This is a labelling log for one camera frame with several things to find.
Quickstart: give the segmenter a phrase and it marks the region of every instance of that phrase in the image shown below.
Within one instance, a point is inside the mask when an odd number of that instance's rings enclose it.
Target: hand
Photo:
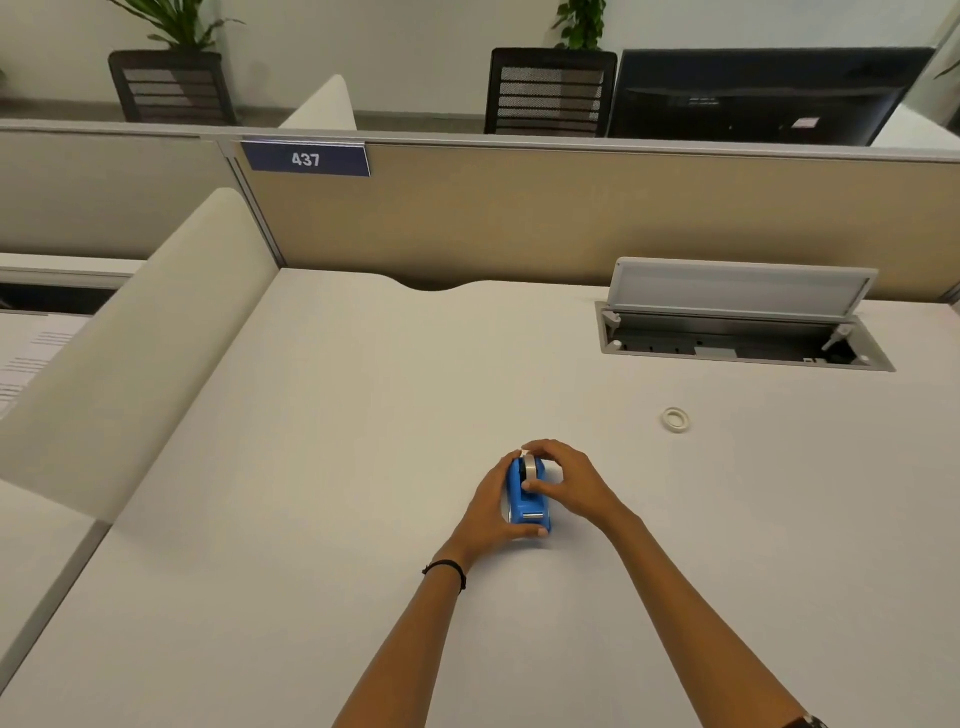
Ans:
[[[564,469],[564,482],[559,485],[528,480],[523,483],[523,490],[553,498],[570,513],[583,516],[600,529],[606,527],[613,515],[626,509],[590,459],[579,450],[556,440],[535,440],[523,448],[544,460],[553,460]]]
[[[463,520],[453,531],[434,561],[452,559],[469,571],[482,556],[497,550],[515,539],[543,537],[547,530],[535,523],[507,523],[500,513],[500,494],[507,479],[510,463],[520,456],[514,450],[493,466],[493,470],[480,482],[476,495],[467,508]]]

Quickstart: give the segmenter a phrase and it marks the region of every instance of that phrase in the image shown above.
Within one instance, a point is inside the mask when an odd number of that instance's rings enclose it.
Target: black bracelet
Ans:
[[[457,570],[457,573],[460,574],[460,591],[462,592],[464,589],[467,588],[467,575],[464,574],[464,570],[460,567],[460,565],[457,562],[450,561],[449,559],[441,559],[440,561],[435,561],[433,562],[433,564],[431,564],[430,566],[428,566],[426,569],[423,570],[422,572],[423,575],[426,576],[426,573],[431,569],[433,569],[434,567],[453,567],[454,569]]]

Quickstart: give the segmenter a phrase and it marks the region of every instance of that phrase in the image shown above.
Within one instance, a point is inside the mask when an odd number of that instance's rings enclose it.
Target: paper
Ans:
[[[13,408],[20,393],[73,339],[89,319],[83,316],[37,316],[30,339],[0,367],[0,418]]]

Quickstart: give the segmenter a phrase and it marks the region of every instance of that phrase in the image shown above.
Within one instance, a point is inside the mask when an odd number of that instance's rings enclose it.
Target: left hand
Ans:
[[[547,535],[546,528],[535,523],[507,523],[500,512],[500,494],[507,471],[510,463],[519,456],[520,450],[507,453],[480,481],[463,519],[444,547],[437,552],[434,561],[452,559],[464,571],[469,571],[481,557],[509,541]]]

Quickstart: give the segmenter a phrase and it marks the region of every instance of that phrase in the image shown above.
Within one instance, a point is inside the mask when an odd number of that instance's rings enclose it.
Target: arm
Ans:
[[[806,711],[663,552],[586,455],[555,440],[526,446],[555,460],[564,482],[525,488],[583,516],[611,540],[704,728],[783,728]]]
[[[464,573],[508,541],[545,536],[536,525],[513,525],[500,514],[500,494],[510,462],[505,455],[480,483],[466,514],[433,561],[451,559]],[[446,633],[460,595],[460,574],[438,566],[426,576],[387,641],[334,722],[334,728],[421,728],[440,671]]]

